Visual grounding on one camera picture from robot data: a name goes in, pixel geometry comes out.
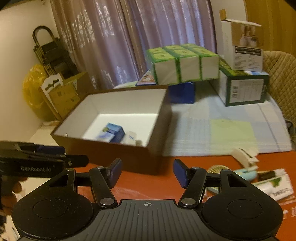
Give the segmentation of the person left hand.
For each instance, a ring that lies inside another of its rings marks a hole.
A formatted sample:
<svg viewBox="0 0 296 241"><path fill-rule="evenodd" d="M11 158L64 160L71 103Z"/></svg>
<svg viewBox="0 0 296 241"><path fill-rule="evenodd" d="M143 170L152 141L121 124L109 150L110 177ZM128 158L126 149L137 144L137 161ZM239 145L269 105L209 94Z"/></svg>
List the person left hand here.
<svg viewBox="0 0 296 241"><path fill-rule="evenodd" d="M13 206L16 204L16 193L22 191L21 182L26 181L27 177L19 177L18 181L14 183L9 195L1 196L1 216L11 215Z"/></svg>

